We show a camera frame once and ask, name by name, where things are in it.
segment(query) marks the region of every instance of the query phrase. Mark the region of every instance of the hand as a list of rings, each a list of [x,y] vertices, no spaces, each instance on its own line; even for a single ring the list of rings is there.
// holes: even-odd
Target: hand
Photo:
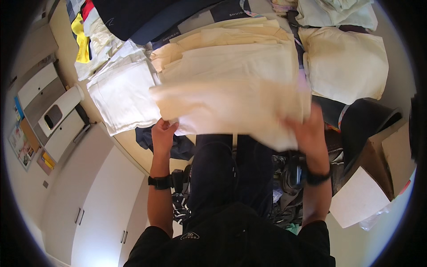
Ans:
[[[169,121],[164,121],[162,118],[151,128],[151,136],[153,138],[153,154],[154,156],[170,156],[172,148],[173,134],[178,129],[179,123],[169,124]]]
[[[295,132],[298,149],[306,155],[310,172],[319,175],[328,174],[329,156],[321,107],[312,103],[310,117],[303,123],[290,118],[282,120],[281,123]]]

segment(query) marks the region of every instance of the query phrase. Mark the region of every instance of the black wristband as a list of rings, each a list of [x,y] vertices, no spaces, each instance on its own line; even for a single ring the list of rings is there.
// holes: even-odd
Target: black wristband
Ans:
[[[165,177],[148,177],[148,185],[153,185],[156,190],[164,190],[172,187],[172,176]]]
[[[332,166],[330,164],[329,164],[329,173],[326,175],[312,174],[310,172],[310,170],[308,170],[307,171],[307,177],[306,177],[307,184],[312,185],[312,186],[319,185],[319,184],[323,183],[324,181],[328,180],[331,176],[331,173],[332,173]]]

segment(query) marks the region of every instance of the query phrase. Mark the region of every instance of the cabinet door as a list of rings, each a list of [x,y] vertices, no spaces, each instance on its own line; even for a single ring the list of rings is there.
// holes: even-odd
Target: cabinet door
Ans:
[[[53,63],[37,72],[18,92],[21,108],[25,109],[31,100],[58,75]]]
[[[79,208],[83,208],[113,146],[101,126],[91,127],[62,167],[46,200],[42,226],[46,252],[68,265],[71,264]]]
[[[74,236],[73,267],[116,267],[144,174],[113,147],[97,174]]]
[[[138,195],[135,200],[135,204],[132,209],[129,223],[126,228],[128,232],[126,241],[122,245],[122,251],[120,252],[119,266],[122,267],[129,258],[133,246],[144,232],[148,215],[147,215],[147,201],[148,201],[148,183],[143,180],[141,188],[139,189]]]
[[[80,132],[85,123],[74,109],[58,126],[44,148],[50,157],[58,162],[68,145]]]

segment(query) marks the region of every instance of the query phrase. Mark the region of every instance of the dark blue pants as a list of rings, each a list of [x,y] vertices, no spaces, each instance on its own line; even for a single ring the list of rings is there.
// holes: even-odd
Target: dark blue pants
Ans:
[[[241,202],[267,218],[273,199],[272,150],[248,135],[238,135],[234,160],[232,143],[232,135],[196,137],[188,208],[197,215]]]

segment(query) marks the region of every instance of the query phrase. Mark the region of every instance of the forearm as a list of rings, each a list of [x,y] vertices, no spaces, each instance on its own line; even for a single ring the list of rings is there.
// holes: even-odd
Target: forearm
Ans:
[[[150,176],[152,178],[165,177],[169,175],[168,155],[155,154],[151,166]],[[173,235],[172,220],[172,194],[170,188],[165,190],[156,190],[153,185],[148,191],[148,220],[150,225],[163,229],[171,238]]]
[[[307,158],[309,171],[315,175],[327,175],[329,173],[328,151],[322,152],[316,158]],[[306,185],[303,192],[303,218],[302,226],[316,220],[325,220],[329,212],[332,199],[332,187],[330,179],[317,186]]]

